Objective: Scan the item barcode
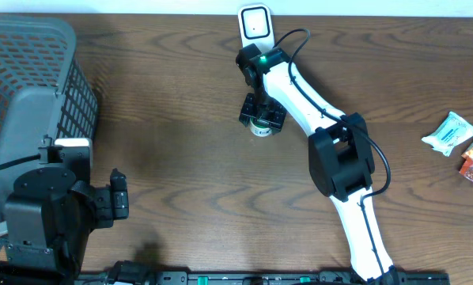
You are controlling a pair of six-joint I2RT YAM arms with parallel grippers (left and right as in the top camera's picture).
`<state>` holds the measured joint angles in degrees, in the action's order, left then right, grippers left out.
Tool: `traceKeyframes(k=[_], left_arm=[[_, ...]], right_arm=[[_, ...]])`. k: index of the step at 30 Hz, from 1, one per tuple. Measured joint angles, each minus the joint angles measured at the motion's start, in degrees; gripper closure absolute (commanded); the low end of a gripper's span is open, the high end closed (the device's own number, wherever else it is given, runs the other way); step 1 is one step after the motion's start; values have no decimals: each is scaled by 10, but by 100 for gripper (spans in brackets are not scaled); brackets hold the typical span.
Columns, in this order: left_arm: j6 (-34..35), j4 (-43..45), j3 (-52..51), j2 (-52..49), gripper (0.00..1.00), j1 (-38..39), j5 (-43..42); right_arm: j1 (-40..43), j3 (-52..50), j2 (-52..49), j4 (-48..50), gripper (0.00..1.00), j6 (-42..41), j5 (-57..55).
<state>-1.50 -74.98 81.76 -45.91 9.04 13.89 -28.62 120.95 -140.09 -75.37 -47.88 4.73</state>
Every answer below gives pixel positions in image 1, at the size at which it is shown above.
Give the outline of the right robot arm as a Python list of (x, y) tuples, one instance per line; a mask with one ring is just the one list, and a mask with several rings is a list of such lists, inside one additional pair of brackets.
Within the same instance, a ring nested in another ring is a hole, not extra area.
[(280, 47), (239, 50), (236, 65), (252, 87), (240, 122), (256, 136), (279, 133), (287, 114), (308, 138), (308, 170), (314, 185), (335, 205), (350, 247), (350, 263), (361, 283), (398, 284), (373, 210), (373, 155), (382, 150), (368, 136), (365, 120), (327, 103), (299, 74)]

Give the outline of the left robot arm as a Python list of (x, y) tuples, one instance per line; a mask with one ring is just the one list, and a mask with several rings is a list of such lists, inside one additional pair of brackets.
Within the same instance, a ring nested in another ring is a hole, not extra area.
[(128, 218), (127, 179), (114, 169), (94, 188), (67, 169), (32, 170), (15, 180), (4, 212), (0, 284), (74, 284), (89, 235)]

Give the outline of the teal wet wipes pack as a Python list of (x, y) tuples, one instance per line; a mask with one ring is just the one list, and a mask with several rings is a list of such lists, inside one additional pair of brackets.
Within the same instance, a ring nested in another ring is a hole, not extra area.
[(437, 130), (423, 137), (422, 141), (449, 157), (456, 146), (472, 137), (473, 125), (455, 112), (450, 112)]

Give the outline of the green lid white jar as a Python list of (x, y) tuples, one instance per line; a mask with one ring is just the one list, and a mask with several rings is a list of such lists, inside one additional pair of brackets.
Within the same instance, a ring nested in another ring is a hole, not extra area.
[(258, 137), (267, 137), (272, 134), (272, 130), (269, 127), (257, 123), (254, 119), (249, 120), (249, 128), (251, 133)]

